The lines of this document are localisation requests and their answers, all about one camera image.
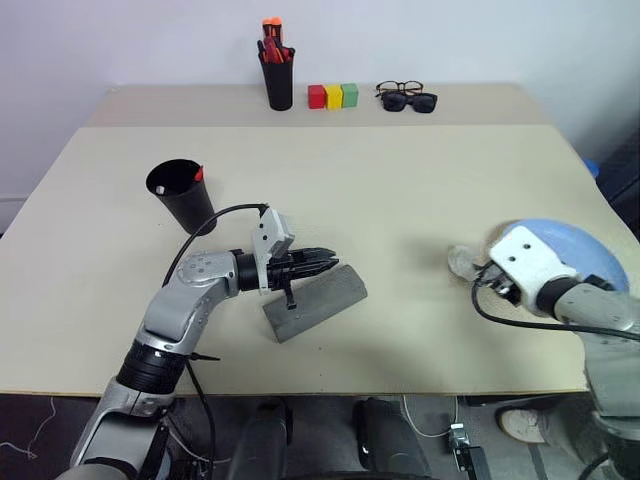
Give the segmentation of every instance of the black cup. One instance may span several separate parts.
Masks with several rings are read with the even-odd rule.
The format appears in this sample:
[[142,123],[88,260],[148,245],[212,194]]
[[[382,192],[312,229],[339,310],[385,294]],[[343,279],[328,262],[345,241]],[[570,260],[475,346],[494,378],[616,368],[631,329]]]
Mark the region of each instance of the black cup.
[[258,57],[267,87],[269,106],[274,110],[289,110],[293,105],[293,58],[285,63],[265,63]]
[[[214,215],[204,179],[198,179],[201,166],[193,160],[169,160],[147,175],[147,189],[169,209],[189,235],[193,235]],[[198,235],[216,226],[214,220]]]

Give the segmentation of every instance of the beige tabletop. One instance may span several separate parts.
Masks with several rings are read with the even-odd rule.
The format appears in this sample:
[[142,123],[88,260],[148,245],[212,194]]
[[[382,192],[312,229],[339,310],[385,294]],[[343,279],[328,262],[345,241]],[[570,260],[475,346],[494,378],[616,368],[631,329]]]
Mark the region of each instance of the beige tabletop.
[[[557,219],[604,243],[637,295],[637,241],[517,87],[431,90],[432,115],[384,112],[364,89],[343,112],[310,112],[302,95],[271,112],[257,87],[107,95],[0,240],[0,391],[98,395],[117,373],[186,237],[144,186],[171,158],[205,166],[217,208],[269,202],[294,246],[334,249],[369,292],[285,344],[260,308],[278,293],[224,302],[198,344],[222,358],[196,364],[208,393],[583,390],[579,339],[481,319],[447,249],[512,220]],[[194,248],[248,250],[255,223],[224,217]],[[529,318],[484,293],[488,309]],[[184,380],[179,392],[191,392]]]

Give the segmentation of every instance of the gray sponge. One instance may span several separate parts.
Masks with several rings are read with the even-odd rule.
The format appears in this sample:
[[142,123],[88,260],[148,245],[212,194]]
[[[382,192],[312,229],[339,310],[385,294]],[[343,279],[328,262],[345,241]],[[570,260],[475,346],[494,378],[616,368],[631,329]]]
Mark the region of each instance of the gray sponge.
[[294,290],[293,295],[298,304],[294,310],[287,310],[284,297],[262,307],[280,343],[366,298],[367,289],[356,271],[344,265]]

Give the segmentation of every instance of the white cable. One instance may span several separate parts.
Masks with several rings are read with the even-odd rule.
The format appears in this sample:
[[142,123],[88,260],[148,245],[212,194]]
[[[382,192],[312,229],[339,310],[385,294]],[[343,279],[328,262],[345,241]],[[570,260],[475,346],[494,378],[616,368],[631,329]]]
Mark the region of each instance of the white cable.
[[[189,455],[191,455],[193,458],[195,458],[196,460],[200,460],[201,462],[206,462],[209,463],[209,459],[208,458],[204,458],[200,455],[197,455],[195,453],[193,453],[191,450],[189,450],[189,448],[187,448],[187,446],[184,444],[184,442],[182,440],[180,440],[180,437],[178,437],[178,435],[175,434],[175,432],[171,429],[169,429],[169,435],[171,435],[171,438],[173,438],[173,440],[180,446],[180,448],[182,448],[186,453],[188,453]],[[220,463],[227,463],[231,461],[231,457],[229,458],[225,458],[224,460],[215,460],[213,462],[214,465],[218,465]]]
[[29,441],[29,443],[27,444],[27,448],[20,448],[20,447],[16,447],[13,443],[11,442],[2,442],[0,443],[0,447],[9,447],[14,449],[16,452],[19,453],[24,453],[27,458],[29,460],[35,460],[36,458],[38,458],[38,455],[36,455],[32,450],[31,447],[33,446],[33,444],[35,443],[35,441],[38,439],[38,435],[40,435],[40,432],[42,431],[42,429],[44,428],[44,426],[49,422],[49,420],[51,420],[53,417],[56,416],[56,406],[53,404],[53,397],[49,397],[49,402],[51,404],[51,415],[49,415],[47,418],[45,418],[42,423],[40,424],[40,426],[38,427],[38,430],[36,430],[36,433],[33,435],[33,438]]
[[[458,397],[453,397],[453,399],[454,399],[454,402],[455,402],[455,413],[453,414],[453,422],[451,422],[451,423],[457,423],[458,422]],[[407,421],[409,422],[409,425],[411,425],[411,428],[413,429],[413,431],[416,432],[421,437],[439,438],[439,437],[444,437],[445,435],[447,435],[451,431],[451,427],[449,427],[444,432],[440,432],[440,433],[430,434],[430,433],[421,432],[420,429],[418,429],[418,427],[416,427],[416,424],[413,423],[413,419],[411,418],[411,414],[409,413],[409,406],[407,405],[407,396],[406,395],[402,395],[402,404],[404,405],[404,412],[407,415]]]

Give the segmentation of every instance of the glasses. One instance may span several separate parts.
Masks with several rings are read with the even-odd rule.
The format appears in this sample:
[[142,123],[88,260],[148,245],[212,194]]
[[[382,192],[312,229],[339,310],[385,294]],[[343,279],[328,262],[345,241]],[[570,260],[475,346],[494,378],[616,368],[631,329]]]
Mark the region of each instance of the glasses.
[[411,105],[418,113],[431,113],[436,108],[438,96],[432,93],[422,93],[424,86],[420,82],[387,81],[376,85],[378,94],[382,100],[382,107],[388,112],[400,112],[404,107]]

